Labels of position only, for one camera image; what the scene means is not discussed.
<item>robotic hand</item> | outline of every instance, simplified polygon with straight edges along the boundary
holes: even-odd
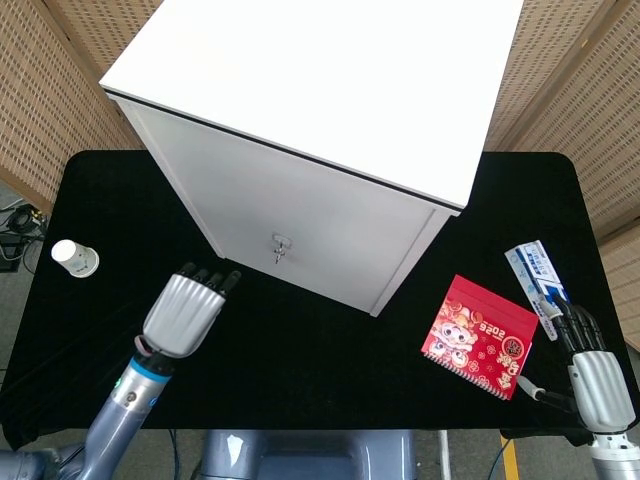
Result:
[[[638,479],[640,448],[625,433],[636,416],[618,360],[606,350],[600,328],[589,312],[557,294],[553,300],[555,305],[542,302],[542,307],[567,356],[575,399],[546,392],[525,377],[518,379],[518,385],[535,400],[577,411],[585,428],[593,433],[589,449],[600,479]]]

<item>cabinet top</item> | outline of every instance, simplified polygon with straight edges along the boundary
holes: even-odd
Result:
[[[110,92],[467,204],[522,0],[164,0]]]

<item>blue ring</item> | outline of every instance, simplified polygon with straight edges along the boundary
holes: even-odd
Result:
[[[136,372],[138,372],[140,375],[147,377],[148,379],[153,380],[154,382],[167,383],[169,380],[171,380],[171,376],[166,377],[164,375],[158,375],[157,373],[150,372],[149,370],[144,368],[142,365],[140,365],[138,362],[136,362],[135,358],[131,359],[131,361],[129,362],[129,366],[133,368]]]

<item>perforated panel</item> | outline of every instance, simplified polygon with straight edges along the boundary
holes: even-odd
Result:
[[[640,2],[630,2],[517,145],[575,164],[594,229],[640,203]]]
[[[162,0],[54,0],[53,3],[103,74]]]
[[[3,0],[0,52],[0,167],[48,210],[74,153],[131,146],[30,1]]]
[[[485,150],[498,147],[602,3],[524,2]]]
[[[640,346],[640,227],[602,250],[602,264],[622,332]]]

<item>white cabinet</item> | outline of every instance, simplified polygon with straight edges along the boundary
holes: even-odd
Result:
[[[165,0],[101,85],[217,255],[377,315],[466,205],[520,7]]]

